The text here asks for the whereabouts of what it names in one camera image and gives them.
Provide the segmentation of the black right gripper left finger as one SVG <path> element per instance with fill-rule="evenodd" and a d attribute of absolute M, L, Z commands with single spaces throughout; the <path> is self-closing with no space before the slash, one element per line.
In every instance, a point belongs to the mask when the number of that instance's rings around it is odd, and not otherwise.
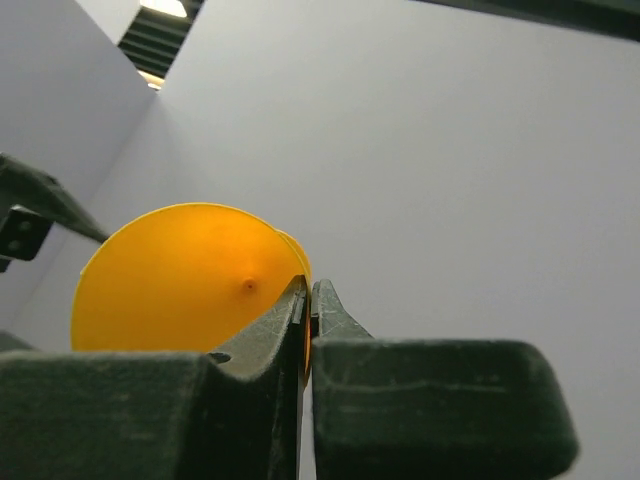
<path fill-rule="evenodd" d="M 5 479 L 295 479 L 308 288 L 205 354 L 1 355 Z"/>

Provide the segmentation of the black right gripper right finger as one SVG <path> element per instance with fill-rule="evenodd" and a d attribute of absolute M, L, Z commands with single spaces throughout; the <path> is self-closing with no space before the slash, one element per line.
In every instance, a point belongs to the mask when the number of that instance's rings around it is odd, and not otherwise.
<path fill-rule="evenodd" d="M 312 290 L 320 479 L 553 479 L 580 443 L 555 372 L 516 340 L 372 336 L 332 283 Z"/>

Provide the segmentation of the orange wine glass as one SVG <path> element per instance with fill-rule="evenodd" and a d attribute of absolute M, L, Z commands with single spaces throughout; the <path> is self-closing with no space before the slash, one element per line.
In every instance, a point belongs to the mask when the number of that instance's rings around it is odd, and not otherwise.
<path fill-rule="evenodd" d="M 122 226 L 75 288 L 75 352 L 197 352 L 222 345 L 312 279 L 296 238 L 236 207 L 180 203 Z"/>

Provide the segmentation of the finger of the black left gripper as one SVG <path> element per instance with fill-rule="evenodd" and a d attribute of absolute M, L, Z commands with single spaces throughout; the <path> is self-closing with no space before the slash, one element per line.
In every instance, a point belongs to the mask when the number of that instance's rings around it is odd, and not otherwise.
<path fill-rule="evenodd" d="M 53 176 L 6 153 L 1 154 L 1 200 L 96 242 L 109 238 L 109 233 Z"/>

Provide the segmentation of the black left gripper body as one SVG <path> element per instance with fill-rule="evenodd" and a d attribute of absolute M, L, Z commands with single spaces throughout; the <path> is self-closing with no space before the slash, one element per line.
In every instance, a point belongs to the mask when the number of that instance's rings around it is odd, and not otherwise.
<path fill-rule="evenodd" d="M 38 255 L 50 231 L 50 221 L 19 205 L 1 218 L 1 272 L 13 261 L 29 262 Z"/>

